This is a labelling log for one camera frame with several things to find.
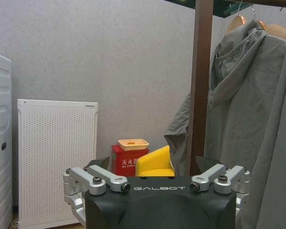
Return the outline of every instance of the red fire extinguisher box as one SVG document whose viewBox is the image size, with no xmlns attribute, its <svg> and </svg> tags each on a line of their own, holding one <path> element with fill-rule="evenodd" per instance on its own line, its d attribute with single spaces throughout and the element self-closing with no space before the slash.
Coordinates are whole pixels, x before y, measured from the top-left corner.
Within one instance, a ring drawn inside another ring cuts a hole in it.
<svg viewBox="0 0 286 229">
<path fill-rule="evenodd" d="M 119 176 L 134 177 L 137 159 L 148 152 L 148 148 L 124 151 L 119 145 L 112 146 L 112 172 Z"/>
</svg>

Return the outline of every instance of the white wall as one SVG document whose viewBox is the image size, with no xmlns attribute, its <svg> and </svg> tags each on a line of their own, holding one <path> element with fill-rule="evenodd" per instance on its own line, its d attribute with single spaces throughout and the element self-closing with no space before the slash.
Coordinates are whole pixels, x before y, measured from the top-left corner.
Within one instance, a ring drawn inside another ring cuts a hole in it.
<svg viewBox="0 0 286 229">
<path fill-rule="evenodd" d="M 212 49 L 223 26 L 213 21 Z M 164 146 L 190 90 L 193 22 L 192 9 L 164 0 L 0 0 L 0 54 L 13 60 L 15 204 L 17 98 L 99 102 L 98 157 L 122 138 Z"/>
<path fill-rule="evenodd" d="M 263 20 L 268 25 L 277 24 L 286 28 L 286 8 L 283 8 L 282 11 L 280 11 L 281 7 L 256 4 L 253 5 L 253 8 L 256 11 L 257 20 Z M 254 18 L 254 12 L 251 10 L 251 7 L 240 11 L 240 15 L 245 16 L 247 21 Z M 224 34 L 234 17 L 235 15 L 231 15 L 224 19 Z"/>
</svg>

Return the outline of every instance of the metal hanger hook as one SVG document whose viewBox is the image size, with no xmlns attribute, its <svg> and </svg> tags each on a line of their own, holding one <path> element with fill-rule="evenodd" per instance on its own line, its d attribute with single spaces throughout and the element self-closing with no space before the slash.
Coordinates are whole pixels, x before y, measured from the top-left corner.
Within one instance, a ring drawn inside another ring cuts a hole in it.
<svg viewBox="0 0 286 229">
<path fill-rule="evenodd" d="M 253 4 L 251 4 L 251 10 L 254 12 L 254 20 L 256 19 L 256 11 L 255 9 L 253 8 Z"/>
<path fill-rule="evenodd" d="M 284 8 L 284 7 L 281 7 L 280 12 L 282 11 L 283 8 Z"/>
<path fill-rule="evenodd" d="M 238 6 L 238 11 L 237 11 L 237 15 L 239 15 L 239 11 L 240 11 L 240 6 L 242 5 L 243 0 L 240 1 L 239 6 Z"/>
</svg>

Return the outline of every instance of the wooden pole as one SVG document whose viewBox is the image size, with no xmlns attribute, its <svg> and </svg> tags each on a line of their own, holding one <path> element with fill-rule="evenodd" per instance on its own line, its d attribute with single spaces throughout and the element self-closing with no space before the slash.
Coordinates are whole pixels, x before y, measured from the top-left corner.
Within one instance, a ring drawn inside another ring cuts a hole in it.
<svg viewBox="0 0 286 229">
<path fill-rule="evenodd" d="M 286 7 L 286 0 L 243 0 L 243 2 L 252 3 L 252 4 L 260 4 L 260 5 L 268 5 L 268 6 L 280 6 Z"/>
<path fill-rule="evenodd" d="M 191 83 L 191 113 L 186 172 L 200 173 L 196 156 L 204 155 L 206 108 L 209 89 L 210 50 L 214 0 L 196 0 Z"/>
</svg>

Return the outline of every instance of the screw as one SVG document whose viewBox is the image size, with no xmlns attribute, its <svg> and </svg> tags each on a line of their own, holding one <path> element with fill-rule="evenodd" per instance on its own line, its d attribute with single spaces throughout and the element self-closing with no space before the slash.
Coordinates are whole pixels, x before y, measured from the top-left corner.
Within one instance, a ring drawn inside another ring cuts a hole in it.
<svg viewBox="0 0 286 229">
<path fill-rule="evenodd" d="M 124 183 L 121 186 L 121 192 L 126 193 L 130 191 L 130 184 L 129 183 Z"/>
<path fill-rule="evenodd" d="M 97 185 L 97 184 L 100 184 L 102 182 L 102 178 L 101 177 L 94 177 L 92 181 L 94 184 Z"/>
<path fill-rule="evenodd" d="M 220 175 L 220 176 L 218 177 L 218 181 L 219 181 L 220 183 L 227 183 L 227 182 L 228 182 L 228 177 L 225 176 L 225 175 Z"/>
<path fill-rule="evenodd" d="M 193 192 L 199 192 L 200 190 L 200 185 L 197 183 L 197 182 L 193 182 L 190 184 L 190 189 L 193 191 Z"/>
</svg>

